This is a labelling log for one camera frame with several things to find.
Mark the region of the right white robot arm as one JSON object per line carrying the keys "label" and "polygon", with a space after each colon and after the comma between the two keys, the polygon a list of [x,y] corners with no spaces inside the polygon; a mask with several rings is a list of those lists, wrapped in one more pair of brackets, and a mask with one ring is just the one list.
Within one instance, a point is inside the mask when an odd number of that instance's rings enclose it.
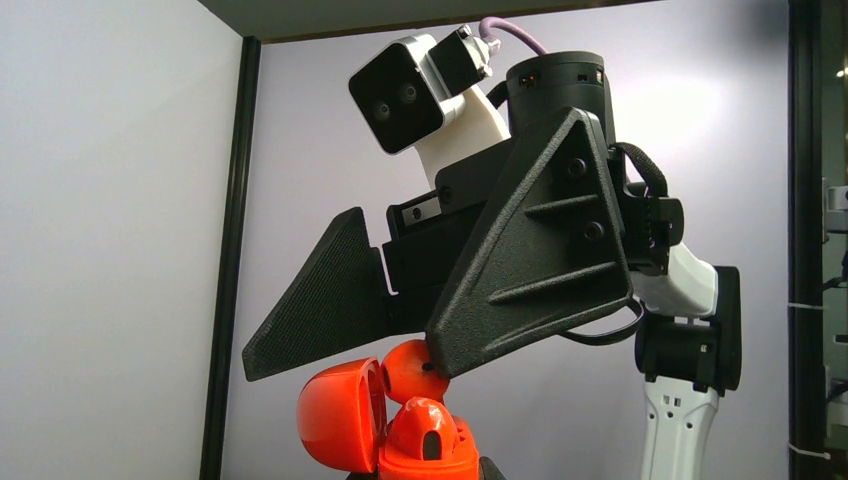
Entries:
{"label": "right white robot arm", "polygon": [[351,479],[497,479],[450,380],[559,335],[635,339],[648,428],[641,475],[696,479],[719,399],[741,374],[740,275],[683,244],[684,212],[638,147],[615,138],[602,57],[542,54],[489,94],[484,61],[399,45],[349,90],[380,146],[413,148],[425,194],[338,214],[245,346],[256,381],[390,336],[383,359],[302,389],[301,441]]}

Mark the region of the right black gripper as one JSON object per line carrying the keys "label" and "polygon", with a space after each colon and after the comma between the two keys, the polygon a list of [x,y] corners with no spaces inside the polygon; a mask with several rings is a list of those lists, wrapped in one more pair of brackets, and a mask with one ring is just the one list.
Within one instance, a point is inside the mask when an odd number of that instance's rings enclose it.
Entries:
{"label": "right black gripper", "polygon": [[[684,213],[638,147],[610,145],[608,168],[599,120],[565,108],[390,206],[391,331],[421,331],[433,311],[426,342],[451,379],[624,308],[625,256],[631,270],[658,273],[682,241]],[[363,210],[339,213],[242,350],[246,380],[387,337],[387,297]]]}

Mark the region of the red round cap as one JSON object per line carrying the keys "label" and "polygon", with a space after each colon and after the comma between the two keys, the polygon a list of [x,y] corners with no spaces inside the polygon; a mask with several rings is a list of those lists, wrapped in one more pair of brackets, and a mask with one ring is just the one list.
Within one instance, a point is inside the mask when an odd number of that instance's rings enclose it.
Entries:
{"label": "red round cap", "polygon": [[386,448],[403,404],[389,399],[381,364],[370,357],[328,368],[310,379],[297,402],[297,430],[308,454],[331,469],[371,479],[479,479],[480,453],[468,423],[453,415],[459,441],[447,460],[416,461]]}

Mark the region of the red earbud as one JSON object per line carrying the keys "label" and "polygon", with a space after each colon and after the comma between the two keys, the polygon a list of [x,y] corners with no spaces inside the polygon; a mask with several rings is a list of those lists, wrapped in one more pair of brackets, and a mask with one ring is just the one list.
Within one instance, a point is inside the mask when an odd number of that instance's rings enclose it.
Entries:
{"label": "red earbud", "polygon": [[414,397],[440,402],[449,380],[439,376],[425,340],[405,341],[393,348],[381,364],[382,384],[386,396],[404,404]]}
{"label": "red earbud", "polygon": [[395,415],[386,437],[386,448],[416,461],[447,460],[459,441],[453,415],[438,400],[415,396]]}

